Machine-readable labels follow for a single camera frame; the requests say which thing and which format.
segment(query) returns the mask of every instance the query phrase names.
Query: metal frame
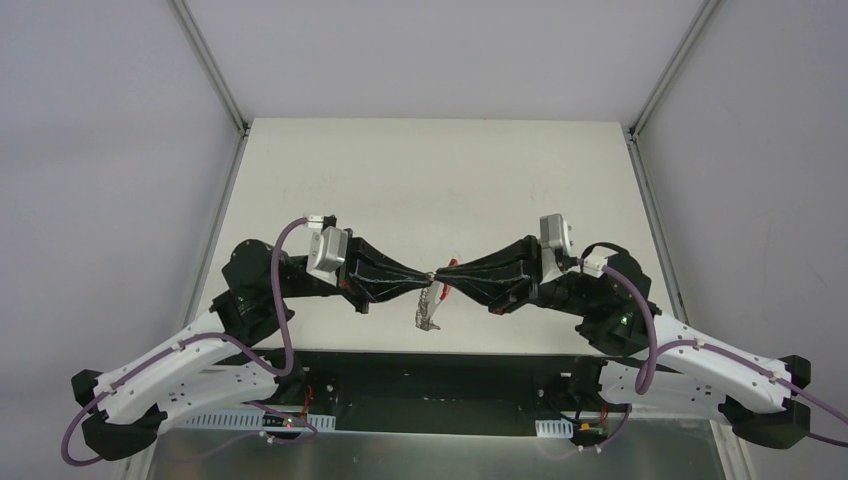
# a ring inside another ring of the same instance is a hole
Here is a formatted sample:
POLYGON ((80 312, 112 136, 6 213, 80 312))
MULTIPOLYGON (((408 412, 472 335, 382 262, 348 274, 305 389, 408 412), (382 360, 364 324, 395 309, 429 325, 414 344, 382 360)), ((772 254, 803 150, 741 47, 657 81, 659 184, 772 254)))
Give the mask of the metal frame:
POLYGON ((724 0, 704 0, 704 2, 701 3, 698 13, 695 14, 695 18, 692 19, 692 22, 689 24, 689 28, 687 28, 686 33, 683 34, 683 38, 680 40, 680 43, 671 55, 671 59, 665 66, 657 84, 654 86, 651 94, 648 95, 648 100, 639 112, 636 122, 634 122, 630 128, 630 133, 636 141, 639 141, 639 135, 651 119, 651 115, 653 115, 657 104, 668 91, 671 82, 680 71, 680 67, 686 61, 686 58, 688 58, 695 42, 706 30, 707 24, 712 18, 713 13, 716 11, 716 8, 723 2, 724 0))
MULTIPOLYGON (((227 86, 224 76, 216 63, 208 44, 203 38, 200 28, 198 27, 186 0, 168 0, 168 3, 174 11, 180 28, 186 35, 186 41, 191 46, 192 51, 194 51, 201 68, 203 68, 206 73, 207 78, 215 89, 224 109, 227 111, 236 132, 238 132, 240 136, 230 171, 222 188, 220 202, 216 208, 214 222, 208 235, 208 241, 203 249, 202 261, 198 266, 197 279, 190 297, 186 300, 186 308, 184 309, 186 314, 181 319, 180 324, 175 325, 175 329, 179 329, 186 323, 190 322, 197 311, 200 292, 203 287, 204 279, 209 271, 215 243, 217 242, 218 234, 220 233, 221 225, 223 224, 224 214, 227 210, 227 205, 229 204, 238 168, 241 164, 242 156, 247 144, 247 137, 249 135, 250 128, 249 122, 244 118, 236 99, 227 86)), ((665 230, 663 227, 659 205, 654 194, 654 189, 651 184, 648 171, 639 152, 639 140, 640 134, 650 121, 660 100, 669 90, 674 78, 680 72, 685 60, 691 53, 693 46, 706 30, 710 19, 722 3, 723 0, 703 1, 692 22, 689 24, 686 33, 675 49, 671 59, 661 73, 656 85, 651 91, 651 94, 639 112, 636 121, 626 130, 625 133, 625 141, 633 163, 633 170, 638 182, 639 192, 642 196, 645 211, 648 214, 648 222, 654 237, 666 288, 672 297, 672 310, 677 318, 686 323, 689 323, 688 317, 686 315, 685 306, 680 293, 680 287, 677 282, 677 276, 674 272, 668 244, 665 239, 665 230)), ((718 425, 715 422, 711 423, 716 441, 716 448, 721 458, 726 478, 728 480, 756 479, 746 444, 741 442, 738 437, 730 431, 729 427, 718 425)), ((113 478, 116 480, 143 480, 147 478, 151 468, 155 448, 156 443, 144 452, 118 462, 113 478)))
POLYGON ((244 119, 244 115, 242 115, 236 99, 233 97, 233 92, 230 91, 227 82, 224 81, 224 75, 221 73, 221 69, 218 68, 215 57, 212 56, 212 52, 209 50, 209 45, 207 45, 206 40, 203 38, 203 34, 200 33, 200 27, 197 26, 197 22, 194 20, 194 15, 192 15, 186 0, 168 0, 168 3, 174 10, 177 23, 180 24, 180 28, 182 28, 183 33, 186 35, 186 41, 188 41, 192 51, 194 51, 201 68, 206 72, 206 76, 212 83, 212 88, 215 89, 215 93, 224 105, 224 109, 227 110, 233 126, 241 137, 245 137, 247 135, 248 122, 244 119))

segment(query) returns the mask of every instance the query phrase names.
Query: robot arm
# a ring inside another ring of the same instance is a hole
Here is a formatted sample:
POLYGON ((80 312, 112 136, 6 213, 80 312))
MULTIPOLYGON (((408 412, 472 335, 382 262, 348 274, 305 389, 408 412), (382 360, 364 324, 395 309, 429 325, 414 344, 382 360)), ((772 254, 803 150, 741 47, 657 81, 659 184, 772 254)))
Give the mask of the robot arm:
POLYGON ((651 280, 627 250, 603 257, 590 247, 577 258, 571 251, 569 226, 561 215, 541 219, 541 236, 525 237, 473 262, 437 270, 435 279, 462 291, 494 314, 511 313, 526 304, 583 318, 578 333, 600 352, 636 361, 624 365, 585 357, 572 373, 568 389, 587 408, 603 404, 642 404, 664 411, 697 414, 733 426, 746 440, 772 448, 789 448, 809 433, 809 408, 793 400, 792 391, 775 379, 799 388, 809 383, 810 364, 801 357, 771 359, 754 355, 699 332, 648 302, 650 323, 637 299, 609 266, 647 298, 651 280), (649 328, 659 346, 653 387, 637 393, 639 366, 649 356, 649 328), (707 345, 717 348, 700 348, 707 345), (753 362, 772 372, 771 381, 718 351, 753 362))
MULTIPOLYGON (((283 252, 280 258, 283 298, 338 295, 357 312, 367 313, 371 303, 431 283, 424 273, 388 258, 352 231, 336 228, 335 217, 308 220, 316 230, 310 254, 290 257, 283 252)), ((100 399, 82 422, 89 447, 106 460, 125 458, 187 418, 251 400, 283 403, 292 392, 299 393, 303 371, 295 361, 287 369, 290 374, 280 373, 284 358, 274 358, 270 369, 251 362, 234 371, 200 373, 280 328, 271 287, 272 253, 259 240, 242 242, 222 270, 229 289, 208 311, 123 367, 106 373, 83 370, 73 377, 80 406, 100 399)), ((294 311, 283 310, 285 320, 291 320, 294 311)))

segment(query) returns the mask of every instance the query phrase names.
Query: gray wall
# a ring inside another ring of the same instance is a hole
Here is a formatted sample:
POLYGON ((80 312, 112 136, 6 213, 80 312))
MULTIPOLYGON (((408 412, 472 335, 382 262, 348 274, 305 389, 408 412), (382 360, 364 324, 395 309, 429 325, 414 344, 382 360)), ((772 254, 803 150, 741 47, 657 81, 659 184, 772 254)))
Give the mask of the gray wall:
POLYGON ((0 69, 0 477, 108 478, 70 377, 180 321, 236 136, 165 0, 4 1, 0 69))
MULTIPOLYGON (((848 4, 728 1, 641 139, 692 322, 813 362, 848 411, 848 4)), ((813 430, 848 440, 820 410, 813 430)), ((843 449, 751 447, 760 478, 844 478, 843 449)))

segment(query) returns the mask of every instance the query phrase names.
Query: white cable tray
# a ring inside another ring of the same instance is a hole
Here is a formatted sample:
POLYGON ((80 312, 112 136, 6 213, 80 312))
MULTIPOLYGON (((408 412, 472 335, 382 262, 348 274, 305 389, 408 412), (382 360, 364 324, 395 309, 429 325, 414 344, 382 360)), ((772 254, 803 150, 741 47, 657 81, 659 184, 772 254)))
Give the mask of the white cable tray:
MULTIPOLYGON (((307 414, 307 421, 319 432, 331 432, 336 429, 336 417, 331 415, 307 414)), ((266 418, 265 412, 261 410, 247 410, 241 408, 216 410, 205 415, 200 415, 187 420, 177 428, 201 429, 201 430, 266 430, 269 432, 299 432, 302 427, 286 426, 281 418, 266 418)))
POLYGON ((574 425, 567 420, 536 420, 536 436, 539 438, 571 438, 574 425))

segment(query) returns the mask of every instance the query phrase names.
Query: white tabletop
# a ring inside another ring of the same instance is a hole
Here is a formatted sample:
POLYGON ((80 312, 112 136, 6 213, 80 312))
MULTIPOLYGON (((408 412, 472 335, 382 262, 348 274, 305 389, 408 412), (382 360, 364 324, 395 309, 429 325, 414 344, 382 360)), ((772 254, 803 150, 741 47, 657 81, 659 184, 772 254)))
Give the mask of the white tabletop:
MULTIPOLYGON (((226 290, 221 267, 248 238, 273 244, 304 213, 335 214, 340 228, 421 271, 470 261, 562 213, 577 251, 618 243, 653 279, 670 311, 621 127, 616 123, 487 120, 254 121, 201 295, 226 290)), ((301 227, 284 245, 303 255, 301 227)), ((415 328, 417 292, 360 315, 345 300, 288 300, 296 348, 456 353, 598 353, 574 332, 579 318, 525 306, 495 316, 454 291, 434 321, 415 328)), ((260 346, 279 347, 278 334, 260 346)))

